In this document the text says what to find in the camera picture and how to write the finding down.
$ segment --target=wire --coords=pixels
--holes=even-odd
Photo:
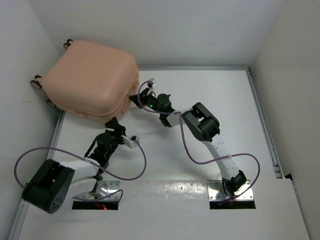
[[[55,151],[57,151],[57,152],[61,152],[61,153],[64,153],[64,154],[68,154],[68,155],[70,155],[70,156],[72,156],[72,157],[75,157],[75,158],[80,159],[80,160],[82,160],[82,161],[85,161],[85,162],[87,162],[87,163],[89,163],[89,164],[92,164],[92,165],[96,166],[97,168],[101,169],[103,172],[105,172],[105,173],[107,173],[107,174],[109,174],[109,175],[111,175],[111,176],[113,176],[113,177],[115,177],[115,178],[117,178],[117,179],[120,179],[120,180],[123,180],[123,181],[133,181],[133,180],[136,180],[136,179],[140,178],[140,177],[145,173],[146,168],[147,168],[147,157],[146,157],[145,151],[144,151],[143,148],[141,147],[141,145],[140,145],[140,143],[139,143],[138,140],[135,140],[135,143],[136,143],[137,146],[140,148],[140,150],[141,150],[141,152],[142,152],[142,155],[143,155],[143,158],[144,158],[144,167],[143,167],[143,170],[142,170],[142,172],[141,172],[138,176],[136,176],[136,177],[124,178],[124,177],[121,177],[121,176],[117,176],[117,175],[109,172],[108,170],[104,169],[104,168],[101,167],[100,165],[96,164],[95,162],[91,161],[91,160],[88,159],[88,158],[85,159],[85,158],[83,158],[83,157],[81,157],[81,156],[78,156],[78,155],[72,153],[72,152],[69,152],[69,151],[66,151],[66,150],[63,150],[63,149],[59,149],[59,148],[56,148],[56,147],[41,146],[41,147],[32,148],[32,149],[24,152],[24,153],[17,159],[17,161],[16,161],[15,164],[14,164],[14,169],[13,169],[14,178],[15,178],[16,182],[20,185],[20,187],[22,187],[22,188],[24,189],[26,186],[19,180],[19,177],[18,177],[18,174],[17,174],[18,165],[19,165],[19,162],[21,161],[21,159],[22,159],[25,155],[27,155],[27,154],[29,154],[29,153],[31,153],[31,152],[34,152],[34,151],[38,151],[38,150],[55,150]],[[108,195],[106,195],[106,196],[104,196],[104,197],[97,198],[97,199],[84,199],[84,198],[80,198],[80,197],[74,197],[74,199],[79,200],[79,201],[83,201],[83,202],[94,203],[94,202],[98,202],[98,201],[104,200],[104,199],[106,199],[106,198],[108,198],[108,197],[111,197],[112,195],[117,194],[117,193],[119,193],[119,192],[121,192],[121,196],[120,196],[120,198],[119,198],[119,202],[120,202],[120,200],[121,200],[121,198],[122,198],[122,196],[123,196],[123,194],[124,194],[124,191],[123,191],[122,189],[119,189],[119,190],[117,190],[116,192],[113,192],[113,193],[111,193],[111,194],[108,194]]]
[[[94,205],[101,210],[108,210],[105,205],[99,205],[96,201],[94,202]]]
[[[184,146],[184,149],[185,149],[185,152],[186,154],[188,155],[188,157],[190,158],[190,160],[192,162],[194,162],[195,164],[198,164],[198,165],[205,165],[205,164],[210,164],[210,163],[213,163],[213,162],[216,162],[216,161],[219,161],[219,160],[222,160],[222,159],[226,159],[226,158],[229,158],[230,156],[231,157],[239,157],[239,156],[249,156],[249,157],[252,157],[256,164],[257,164],[257,167],[258,167],[258,170],[257,170],[257,174],[256,174],[256,177],[254,178],[254,180],[252,181],[250,187],[248,187],[245,191],[243,191],[241,194],[239,195],[235,195],[235,196],[231,196],[230,198],[226,199],[226,200],[222,200],[220,201],[220,204],[223,204],[223,203],[227,203],[227,202],[230,202],[238,197],[240,197],[242,194],[244,194],[246,191],[248,191],[250,188],[253,187],[253,185],[256,183],[256,181],[258,180],[258,177],[260,175],[260,170],[261,170],[261,166],[260,166],[260,163],[258,161],[258,159],[253,156],[252,154],[250,153],[238,153],[238,154],[233,154],[233,155],[228,155],[228,156],[222,156],[222,157],[218,157],[218,158],[215,158],[215,159],[212,159],[212,160],[209,160],[209,161],[203,161],[203,162],[199,162],[199,161],[196,161],[190,154],[189,150],[188,150],[188,146],[187,146],[187,143],[186,143],[186,137],[185,137],[185,133],[184,133],[184,127],[183,127],[183,118],[182,118],[182,113],[180,111],[176,111],[174,113],[168,113],[168,112],[161,112],[161,111],[151,111],[149,109],[146,109],[141,101],[140,101],[140,91],[141,91],[141,88],[143,87],[143,85],[145,84],[148,84],[148,83],[152,83],[152,81],[148,80],[148,81],[145,81],[141,84],[141,86],[139,87],[138,89],[138,92],[137,92],[137,97],[138,97],[138,102],[139,102],[139,105],[142,109],[146,110],[147,112],[149,113],[154,113],[154,114],[167,114],[167,115],[171,115],[171,114],[179,114],[179,121],[180,121],[180,129],[181,129],[181,137],[182,137],[182,142],[183,142],[183,146]]]

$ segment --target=suitcase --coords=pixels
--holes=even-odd
[[[48,104],[77,116],[106,123],[120,118],[136,94],[139,71],[128,52],[104,45],[71,40],[66,52],[43,77],[31,84],[42,88]]]

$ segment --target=mounting plate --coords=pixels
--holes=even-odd
[[[102,198],[108,194],[112,194],[120,189],[120,181],[100,181],[96,188],[96,192],[86,192],[84,194],[79,195],[79,198],[83,199],[95,199]],[[102,202],[118,202],[120,198],[121,192],[118,192],[110,197],[105,198]]]
[[[220,204],[220,201],[226,200],[229,197],[225,194],[222,180],[207,181],[210,209],[255,209],[255,197],[250,188],[249,180],[234,194],[239,195],[247,188],[250,188],[241,196],[230,202]]]

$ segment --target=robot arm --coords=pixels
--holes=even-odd
[[[86,161],[47,159],[24,188],[22,198],[52,214],[65,199],[83,193],[95,193],[103,173],[98,166],[104,169],[108,167],[109,159],[118,145],[126,145],[131,149],[137,146],[137,137],[128,138],[126,128],[119,125],[115,117],[105,126],[105,133],[99,134],[86,152]]]
[[[155,86],[157,86],[156,82],[151,79],[148,87],[139,94],[141,104],[156,112],[161,112],[159,119],[165,127],[171,128],[180,125],[180,118],[182,118],[182,124],[187,125],[193,136],[208,148],[214,159],[229,156],[216,161],[216,163],[220,169],[225,190],[234,196],[235,192],[246,183],[247,178],[225,147],[220,136],[220,123],[217,118],[200,102],[186,110],[174,110],[169,100],[170,95],[162,93],[157,98],[152,95]],[[138,95],[129,98],[139,108],[142,108],[138,101]]]

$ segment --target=black plastic bracket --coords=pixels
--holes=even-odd
[[[182,118],[193,136],[201,142],[211,142],[215,135],[220,134],[218,119],[201,102],[185,111]]]
[[[142,106],[148,106],[152,110],[156,112],[162,112],[162,113],[168,113],[168,114],[160,114],[160,121],[162,125],[165,127],[171,128],[172,126],[167,120],[167,117],[170,113],[173,113],[175,110],[172,108],[172,103],[170,101],[170,94],[165,94],[161,93],[157,97],[153,96],[152,94],[148,94],[150,88],[152,87],[149,86],[146,89],[144,89],[140,94],[139,94],[139,99],[142,104]],[[138,107],[142,108],[139,104],[138,101],[138,94],[136,95],[131,95],[129,96],[129,99]]]
[[[53,214],[64,202],[74,173],[54,160],[45,160],[24,188],[22,199]]]
[[[225,190],[227,190],[232,196],[235,195],[235,192],[241,188],[243,184],[246,183],[247,178],[243,171],[239,170],[239,173],[237,176],[232,177],[231,180],[222,179],[225,187]]]
[[[109,166],[109,159],[117,147],[124,144],[122,136],[126,136],[126,128],[118,123],[116,117],[108,121],[105,127],[107,130],[95,137],[84,157],[96,160],[101,167],[106,169]],[[93,153],[90,154],[95,144],[96,148],[93,150]],[[99,169],[97,177],[99,177],[102,172],[103,171]]]

